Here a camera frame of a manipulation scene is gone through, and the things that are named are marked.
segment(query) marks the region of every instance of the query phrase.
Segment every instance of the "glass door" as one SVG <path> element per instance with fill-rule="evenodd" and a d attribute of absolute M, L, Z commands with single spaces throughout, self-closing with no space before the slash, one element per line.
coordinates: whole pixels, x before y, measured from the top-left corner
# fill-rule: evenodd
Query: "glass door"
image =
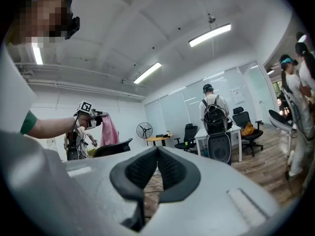
<path fill-rule="evenodd" d="M 241 73 L 248 84 L 249 91 L 252 94 L 252 99 L 256 109 L 258 119 L 264 123 L 271 124 L 268 118 L 269 110 L 276 110 L 272 98 L 273 91 L 270 90 L 267 80 L 260 70 L 257 62 L 246 64 L 239 67 Z"/>

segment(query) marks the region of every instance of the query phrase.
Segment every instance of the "green sleeve cuff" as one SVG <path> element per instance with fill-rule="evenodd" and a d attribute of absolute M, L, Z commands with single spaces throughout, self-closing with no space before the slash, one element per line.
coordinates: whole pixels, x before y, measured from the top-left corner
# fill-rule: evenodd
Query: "green sleeve cuff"
<path fill-rule="evenodd" d="M 25 117 L 20 133 L 23 135 L 28 133 L 35 126 L 36 122 L 37 117 L 31 111 L 29 111 Z"/>

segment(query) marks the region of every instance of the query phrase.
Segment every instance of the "pink cloth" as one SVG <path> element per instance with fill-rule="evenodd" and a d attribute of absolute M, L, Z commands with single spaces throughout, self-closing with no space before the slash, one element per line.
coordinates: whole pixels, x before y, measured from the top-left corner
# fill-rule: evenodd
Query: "pink cloth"
<path fill-rule="evenodd" d="M 119 143 L 119 134 L 110 116 L 102 117 L 102 120 L 103 128 L 100 145 L 104 146 Z"/>

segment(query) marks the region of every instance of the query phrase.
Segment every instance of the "standing fan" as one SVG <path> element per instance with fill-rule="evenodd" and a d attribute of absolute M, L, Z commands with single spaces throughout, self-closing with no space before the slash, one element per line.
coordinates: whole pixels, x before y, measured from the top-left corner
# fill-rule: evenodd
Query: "standing fan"
<path fill-rule="evenodd" d="M 153 133 L 153 129 L 152 126 L 150 124 L 148 124 L 147 122 L 142 122 L 137 126 L 137 135 L 138 137 L 142 138 L 142 139 L 147 139 L 150 136 L 152 136 Z"/>

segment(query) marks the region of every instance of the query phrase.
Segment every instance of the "floor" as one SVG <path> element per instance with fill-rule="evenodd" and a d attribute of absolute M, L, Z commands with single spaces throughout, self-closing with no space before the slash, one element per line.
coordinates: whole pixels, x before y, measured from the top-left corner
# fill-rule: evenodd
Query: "floor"
<path fill-rule="evenodd" d="M 300 196 L 306 173 L 302 173 L 290 181 L 292 195 L 284 176 L 287 169 L 287 157 L 279 149 L 281 132 L 273 127 L 262 127 L 261 130 L 264 131 L 264 134 L 256 142 L 264 145 L 264 150 L 260 151 L 260 148 L 256 148 L 258 152 L 255 157 L 252 157 L 250 154 L 247 155 L 247 151 L 250 152 L 250 149 L 245 149 L 242 162 L 238 162 L 238 147 L 234 147 L 232 149 L 232 167 L 258 183 L 273 195 L 281 206 L 285 206 Z M 292 145 L 295 146 L 295 139 L 292 139 Z M 144 189 L 145 215 L 147 217 L 151 217 L 158 208 L 159 192 L 163 190 L 161 182 L 161 175 L 152 176 L 148 186 Z"/>

